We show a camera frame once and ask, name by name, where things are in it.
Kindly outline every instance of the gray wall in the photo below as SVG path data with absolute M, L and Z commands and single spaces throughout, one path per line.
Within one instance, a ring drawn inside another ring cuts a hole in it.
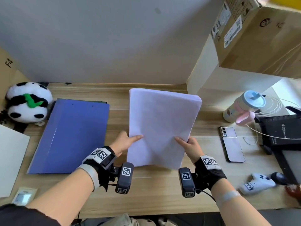
M 0 0 L 0 46 L 33 81 L 185 83 L 224 0 Z

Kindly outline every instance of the barcode sticker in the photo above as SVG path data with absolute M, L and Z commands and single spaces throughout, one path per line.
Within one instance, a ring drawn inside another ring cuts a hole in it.
M 222 11 L 219 15 L 219 18 L 216 20 L 214 27 L 212 28 L 213 39 L 219 32 L 220 27 L 225 25 L 228 22 L 230 16 L 231 16 L 231 12 L 229 10 L 229 7 L 228 7 L 227 3 L 224 2 L 224 5 L 222 7 Z
M 231 43 L 231 41 L 239 33 L 242 27 L 243 27 L 243 22 L 241 20 L 241 15 L 240 15 L 224 37 L 224 48 L 226 48 Z

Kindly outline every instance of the wooden desk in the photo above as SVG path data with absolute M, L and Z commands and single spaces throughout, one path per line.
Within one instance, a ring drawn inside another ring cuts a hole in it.
M 133 87 L 187 93 L 186 85 L 135 85 L 135 84 L 71 84 L 51 83 L 49 89 L 54 98 L 69 98 L 89 101 L 106 101 L 110 104 L 105 144 L 109 145 L 121 130 L 129 126 L 129 95 Z M 202 105 L 193 126 L 191 135 L 196 137 L 205 154 L 213 156 L 222 166 L 229 181 L 238 187 L 245 183 L 252 172 L 270 174 L 281 169 L 274 156 L 266 155 L 257 145 L 245 143 L 243 137 L 251 143 L 255 137 L 248 127 L 235 127 L 239 142 L 246 158 L 245 163 L 227 163 L 219 138 L 218 127 L 230 126 L 222 118 L 225 107 Z M 0 200 L 0 205 L 11 202 L 20 186 L 38 188 L 37 195 L 42 194 L 66 175 L 27 175 L 26 171 L 43 133 L 44 127 L 29 125 L 25 131 L 31 136 L 21 165 L 17 181 L 9 198 Z M 126 154 L 117 159 L 121 164 Z M 194 166 L 185 155 L 183 167 L 194 171 Z M 116 216 L 122 213 L 130 215 L 197 213 L 218 211 L 213 200 L 206 194 L 194 198 L 184 198 L 178 178 L 178 171 L 170 171 L 155 166 L 137 167 L 134 170 L 132 185 L 127 195 L 117 194 L 109 187 L 107 193 L 103 188 L 93 192 L 80 212 L 80 218 Z M 246 199 L 257 209 L 279 209 L 298 207 L 298 202 L 289 197 L 283 186 L 265 190 Z

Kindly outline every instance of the hand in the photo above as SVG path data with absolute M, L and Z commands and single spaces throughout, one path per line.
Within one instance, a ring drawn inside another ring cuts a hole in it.
M 187 156 L 190 158 L 193 164 L 200 159 L 200 156 L 204 155 L 204 152 L 194 137 L 189 137 L 188 143 L 186 143 L 180 137 L 175 137 L 175 140 L 184 148 Z
M 110 145 L 110 148 L 114 151 L 115 155 L 119 157 L 123 151 L 127 150 L 132 143 L 143 138 L 143 135 L 128 137 L 126 131 L 121 131 L 118 137 Z

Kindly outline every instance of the stuffed animal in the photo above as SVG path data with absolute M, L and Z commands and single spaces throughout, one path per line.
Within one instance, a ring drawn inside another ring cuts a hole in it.
M 11 86 L 7 93 L 8 116 L 21 123 L 41 122 L 52 103 L 49 89 L 39 83 L 24 82 Z

